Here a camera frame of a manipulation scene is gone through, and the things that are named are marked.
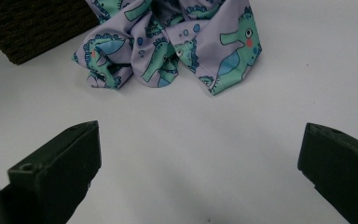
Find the white tabletop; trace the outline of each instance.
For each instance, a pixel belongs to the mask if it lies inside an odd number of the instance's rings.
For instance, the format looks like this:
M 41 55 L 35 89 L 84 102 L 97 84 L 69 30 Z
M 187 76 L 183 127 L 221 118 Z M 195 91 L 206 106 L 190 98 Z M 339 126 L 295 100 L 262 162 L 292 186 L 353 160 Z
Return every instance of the white tabletop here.
M 297 170 L 307 122 L 358 138 L 358 1 L 251 2 L 263 52 L 213 97 L 172 85 L 88 87 L 86 34 L 20 66 L 0 51 L 0 188 L 64 129 L 100 123 L 103 167 L 69 223 L 347 223 Z

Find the woven texture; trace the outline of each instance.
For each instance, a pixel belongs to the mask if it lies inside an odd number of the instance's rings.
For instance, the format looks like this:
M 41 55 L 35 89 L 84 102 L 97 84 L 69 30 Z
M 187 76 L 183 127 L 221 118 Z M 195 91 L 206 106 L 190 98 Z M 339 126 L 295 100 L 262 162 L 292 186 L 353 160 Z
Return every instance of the woven texture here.
M 21 64 L 98 25 L 84 0 L 0 0 L 0 50 Z

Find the woven basket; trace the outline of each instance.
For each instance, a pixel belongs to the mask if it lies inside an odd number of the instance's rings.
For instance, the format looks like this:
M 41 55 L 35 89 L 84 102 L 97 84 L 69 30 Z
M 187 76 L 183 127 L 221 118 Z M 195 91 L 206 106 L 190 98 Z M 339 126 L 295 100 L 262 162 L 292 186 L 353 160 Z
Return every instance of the woven basket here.
M 0 0 L 0 50 L 21 64 L 98 25 L 84 0 Z

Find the blue bubble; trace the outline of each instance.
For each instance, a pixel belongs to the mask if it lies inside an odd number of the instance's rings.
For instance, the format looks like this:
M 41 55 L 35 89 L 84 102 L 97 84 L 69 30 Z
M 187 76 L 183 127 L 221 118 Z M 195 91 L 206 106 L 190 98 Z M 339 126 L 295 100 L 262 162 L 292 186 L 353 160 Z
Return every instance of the blue bubble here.
M 200 25 L 199 24 L 194 25 L 193 31 L 198 33 L 200 31 Z
M 138 42 L 139 46 L 142 46 L 144 43 L 144 40 L 141 37 L 138 37 L 137 42 Z

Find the patterned cloth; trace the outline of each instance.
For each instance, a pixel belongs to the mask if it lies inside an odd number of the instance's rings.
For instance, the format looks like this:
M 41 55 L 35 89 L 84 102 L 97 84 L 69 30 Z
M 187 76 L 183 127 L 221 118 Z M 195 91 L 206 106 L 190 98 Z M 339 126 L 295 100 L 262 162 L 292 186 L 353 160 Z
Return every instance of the patterned cloth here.
M 74 61 L 91 87 L 119 89 L 128 78 L 164 87 L 179 60 L 213 95 L 241 82 L 261 52 L 249 0 L 86 0 L 100 25 Z

